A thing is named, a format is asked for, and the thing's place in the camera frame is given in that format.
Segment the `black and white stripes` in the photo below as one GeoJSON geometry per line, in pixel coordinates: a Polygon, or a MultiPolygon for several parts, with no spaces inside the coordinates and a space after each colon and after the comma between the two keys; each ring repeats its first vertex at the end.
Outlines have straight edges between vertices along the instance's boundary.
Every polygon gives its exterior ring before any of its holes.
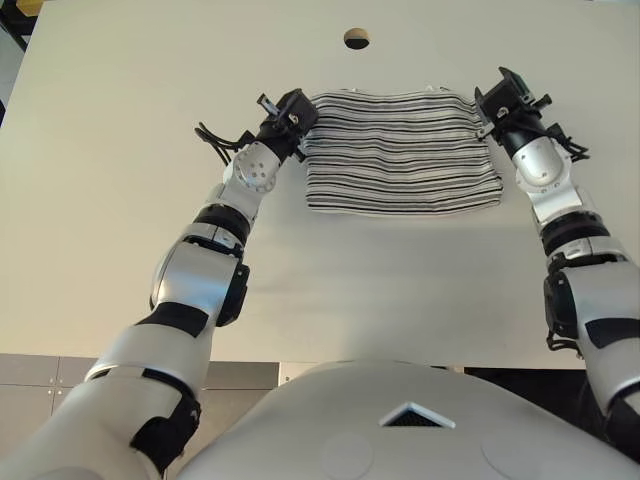
{"type": "Polygon", "coordinates": [[[448,91],[312,99],[307,204],[323,212],[443,215],[500,203],[502,181],[475,136],[473,103],[448,91]]]}

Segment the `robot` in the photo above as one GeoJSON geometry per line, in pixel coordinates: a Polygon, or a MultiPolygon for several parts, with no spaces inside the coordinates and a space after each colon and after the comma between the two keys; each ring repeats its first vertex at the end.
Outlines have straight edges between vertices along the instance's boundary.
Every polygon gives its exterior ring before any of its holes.
{"type": "MultiPolygon", "coordinates": [[[[616,448],[471,376],[338,362],[273,390],[179,478],[640,478],[630,458],[640,444],[640,270],[573,185],[586,149],[557,124],[543,127],[549,96],[536,101],[520,76],[500,71],[487,94],[476,89],[478,137],[504,147],[531,200],[547,256],[548,346],[584,358],[616,448]]],[[[212,334],[238,317],[247,292],[243,253],[260,202],[318,116],[299,89],[259,103],[268,115],[255,137],[218,142],[240,151],[160,263],[150,315],[0,464],[1,479],[158,479],[182,452],[198,427],[212,334]]]]}

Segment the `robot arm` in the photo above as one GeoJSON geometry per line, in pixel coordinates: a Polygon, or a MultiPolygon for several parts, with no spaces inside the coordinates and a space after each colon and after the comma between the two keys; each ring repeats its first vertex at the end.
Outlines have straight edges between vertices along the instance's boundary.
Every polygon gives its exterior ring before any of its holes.
{"type": "Polygon", "coordinates": [[[536,101],[519,75],[500,72],[504,79],[487,94],[476,89],[478,137],[504,147],[531,200],[549,273],[547,344],[580,353],[607,434],[640,458],[640,269],[571,182],[572,162],[588,157],[558,124],[542,126],[540,109],[551,98],[536,101]]]}
{"type": "Polygon", "coordinates": [[[198,427],[216,326],[247,290],[244,247],[282,162],[317,120],[301,90],[277,105],[161,262],[151,314],[125,330],[52,418],[0,464],[0,479],[160,478],[198,427]]]}

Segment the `hole in table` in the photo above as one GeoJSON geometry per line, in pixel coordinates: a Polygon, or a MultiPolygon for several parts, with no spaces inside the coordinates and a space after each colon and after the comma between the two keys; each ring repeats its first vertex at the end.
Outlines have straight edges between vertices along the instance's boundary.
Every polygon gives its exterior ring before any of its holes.
{"type": "Polygon", "coordinates": [[[352,50],[362,50],[369,45],[369,34],[364,28],[351,28],[344,34],[344,44],[352,50]]]}

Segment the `white table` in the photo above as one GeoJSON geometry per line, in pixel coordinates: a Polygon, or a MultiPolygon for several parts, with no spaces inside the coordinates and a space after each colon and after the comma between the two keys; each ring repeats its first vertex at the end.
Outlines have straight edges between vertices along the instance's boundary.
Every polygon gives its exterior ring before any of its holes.
{"type": "MultiPolygon", "coordinates": [[[[193,134],[257,129],[255,104],[359,87],[471,95],[521,73],[592,160],[576,164],[638,260],[640,9],[572,0],[56,0],[0,131],[0,351],[98,355],[147,313],[155,263],[221,176],[193,134]],[[371,45],[348,50],[362,27],[371,45]]],[[[288,162],[249,241],[241,319],[217,360],[393,357],[577,367],[546,350],[544,255],[497,149],[504,203],[442,219],[310,212],[288,162]]]]}

